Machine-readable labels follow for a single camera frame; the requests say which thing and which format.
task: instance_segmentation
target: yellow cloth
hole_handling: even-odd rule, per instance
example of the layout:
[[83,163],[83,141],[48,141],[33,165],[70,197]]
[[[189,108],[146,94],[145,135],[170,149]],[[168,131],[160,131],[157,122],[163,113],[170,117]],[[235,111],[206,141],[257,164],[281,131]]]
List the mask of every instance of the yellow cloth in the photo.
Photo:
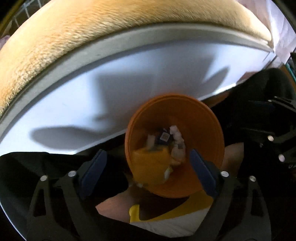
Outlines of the yellow cloth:
[[131,172],[134,180],[140,184],[160,185],[165,182],[165,171],[170,163],[168,147],[158,151],[141,148],[133,152]]
[[212,23],[271,40],[236,0],[52,0],[0,51],[0,117],[28,82],[71,50],[107,34],[169,22]]
[[176,207],[175,209],[160,215],[156,218],[152,218],[150,220],[141,221],[139,218],[140,214],[140,205],[134,205],[130,208],[129,214],[130,214],[130,223],[132,222],[154,222],[154,221],[160,221],[160,220],[166,220],[171,218],[180,217],[186,214],[190,214],[193,212],[197,212],[200,210],[203,210],[205,208],[208,208],[213,203],[213,198],[208,196],[205,191],[199,191],[194,194],[192,194],[183,204]]

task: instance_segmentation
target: black fabric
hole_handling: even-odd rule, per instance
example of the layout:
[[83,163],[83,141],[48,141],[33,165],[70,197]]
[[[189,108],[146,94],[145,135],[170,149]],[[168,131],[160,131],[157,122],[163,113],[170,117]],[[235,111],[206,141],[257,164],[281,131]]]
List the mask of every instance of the black fabric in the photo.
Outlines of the black fabric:
[[[71,170],[78,170],[83,162],[90,160],[91,157],[88,156],[35,152],[9,153],[0,157],[0,201],[12,223],[24,237],[27,233],[28,210],[40,177],[62,177]],[[120,167],[111,156],[108,156],[101,177],[95,187],[95,190],[101,191],[94,192],[89,198],[90,205],[96,205],[128,187],[124,174],[120,172]]]
[[283,71],[262,70],[236,87],[224,101],[212,108],[221,124],[225,146],[244,141],[243,133],[238,130],[238,118],[248,108],[248,101],[268,101],[274,99],[274,96],[296,99],[295,90]]
[[0,240],[24,241],[8,221],[4,211],[0,208]]
[[243,120],[250,115],[257,115],[255,120],[258,126],[272,128],[274,132],[284,130],[285,118],[281,118],[280,125],[273,125],[273,116],[267,115],[267,108],[270,107],[268,104],[255,110],[249,102],[265,102],[274,99],[274,96],[296,99],[293,86],[281,70],[263,70],[238,86],[226,100],[212,110],[222,126],[225,145],[244,143],[244,159],[238,178],[248,178],[251,175],[257,178],[267,204],[273,240],[295,240],[295,228],[291,229],[290,225],[296,223],[295,178],[287,166],[275,158],[274,150],[269,145],[260,147],[258,142],[252,141],[240,128]]

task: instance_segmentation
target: white curved wall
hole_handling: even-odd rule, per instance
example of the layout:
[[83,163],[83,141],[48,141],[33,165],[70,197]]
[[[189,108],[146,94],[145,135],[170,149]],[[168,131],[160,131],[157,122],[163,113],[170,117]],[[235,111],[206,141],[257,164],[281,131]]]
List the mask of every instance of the white curved wall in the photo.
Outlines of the white curved wall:
[[202,100],[235,86],[273,57],[243,46],[183,41],[109,61],[32,106],[0,143],[0,155],[77,153],[124,133],[132,114],[151,97],[175,92]]

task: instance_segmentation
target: orange plastic bowl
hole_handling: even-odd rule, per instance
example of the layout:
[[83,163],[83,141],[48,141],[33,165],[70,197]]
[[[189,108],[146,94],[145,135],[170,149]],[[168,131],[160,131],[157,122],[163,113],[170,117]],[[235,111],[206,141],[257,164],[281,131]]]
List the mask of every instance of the orange plastic bowl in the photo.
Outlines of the orange plastic bowl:
[[125,153],[130,169],[134,150],[145,146],[148,134],[176,125],[186,145],[186,162],[174,169],[162,185],[146,186],[156,195],[167,198],[187,197],[202,190],[202,185],[189,162],[189,152],[196,149],[205,160],[220,168],[224,156],[224,138],[214,113],[204,103],[184,95],[155,97],[131,118],[125,137]]

